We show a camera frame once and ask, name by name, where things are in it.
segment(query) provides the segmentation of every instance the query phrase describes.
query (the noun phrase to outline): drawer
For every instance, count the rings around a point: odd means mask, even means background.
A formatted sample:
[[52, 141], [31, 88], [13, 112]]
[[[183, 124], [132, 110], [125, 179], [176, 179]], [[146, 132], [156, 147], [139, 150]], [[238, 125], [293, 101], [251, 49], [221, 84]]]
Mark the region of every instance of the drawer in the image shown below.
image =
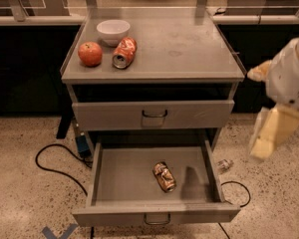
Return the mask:
[[74, 103], [82, 130], [225, 126], [234, 101]]
[[[240, 207], [224, 200], [203, 130], [187, 130], [185, 135], [169, 131], [166, 136], [164, 141], [163, 133], [149, 134], [142, 141], [129, 134], [116, 143], [112, 135], [99, 135], [86, 207], [73, 211], [79, 225], [230, 222], [235, 217]], [[164, 144], [148, 144], [156, 137]], [[164, 193], [152, 174], [160, 161], [176, 180], [172, 192]]]

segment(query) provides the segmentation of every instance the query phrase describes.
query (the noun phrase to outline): white bowl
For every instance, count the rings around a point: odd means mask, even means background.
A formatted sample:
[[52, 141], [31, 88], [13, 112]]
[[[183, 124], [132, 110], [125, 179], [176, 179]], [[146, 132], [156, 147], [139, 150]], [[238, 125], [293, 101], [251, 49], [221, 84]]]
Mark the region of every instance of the white bowl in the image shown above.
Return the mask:
[[97, 26], [100, 38], [109, 46], [117, 46], [129, 34], [130, 24], [124, 20], [106, 20]]

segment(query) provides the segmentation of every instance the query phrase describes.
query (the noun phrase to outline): speckled floor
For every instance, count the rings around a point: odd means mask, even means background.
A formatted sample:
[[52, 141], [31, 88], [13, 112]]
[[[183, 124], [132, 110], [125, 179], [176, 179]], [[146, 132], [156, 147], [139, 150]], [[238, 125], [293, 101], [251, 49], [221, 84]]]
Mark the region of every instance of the speckled floor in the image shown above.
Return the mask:
[[[214, 161], [231, 158], [232, 168], [221, 182], [237, 180], [252, 195], [230, 223], [223, 223], [230, 238], [299, 239], [299, 129], [267, 161], [256, 163], [246, 149], [255, 115], [232, 115], [214, 152]], [[0, 119], [0, 239], [46, 238], [48, 227], [60, 237], [76, 221], [73, 208], [85, 205], [85, 195], [69, 178], [46, 172], [35, 164], [36, 153], [50, 143], [76, 151], [73, 130], [55, 139], [60, 118]], [[52, 147], [39, 161], [75, 176], [87, 186], [90, 170], [63, 149]], [[227, 200], [242, 204], [245, 192], [224, 185]], [[89, 228], [76, 228], [69, 238], [89, 238]], [[217, 224], [158, 227], [98, 227], [96, 238], [226, 238]]]

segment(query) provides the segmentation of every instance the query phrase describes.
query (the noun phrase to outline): red apple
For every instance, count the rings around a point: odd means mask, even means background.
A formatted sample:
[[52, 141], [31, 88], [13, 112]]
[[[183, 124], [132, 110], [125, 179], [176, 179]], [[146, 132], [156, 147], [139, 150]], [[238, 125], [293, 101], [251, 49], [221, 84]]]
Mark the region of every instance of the red apple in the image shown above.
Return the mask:
[[78, 55], [84, 65], [94, 67], [101, 62], [103, 51], [97, 43], [86, 42], [79, 47]]

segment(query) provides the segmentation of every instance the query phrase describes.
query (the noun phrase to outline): white robotic hand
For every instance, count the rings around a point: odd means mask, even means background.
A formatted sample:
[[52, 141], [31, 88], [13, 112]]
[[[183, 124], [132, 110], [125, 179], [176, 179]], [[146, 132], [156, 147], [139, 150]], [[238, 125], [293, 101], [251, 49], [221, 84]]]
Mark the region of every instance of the white robotic hand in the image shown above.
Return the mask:
[[266, 159], [299, 126], [299, 38], [272, 61], [251, 69], [247, 77], [265, 82], [267, 96], [277, 104], [272, 110], [261, 110], [249, 145], [252, 156]]

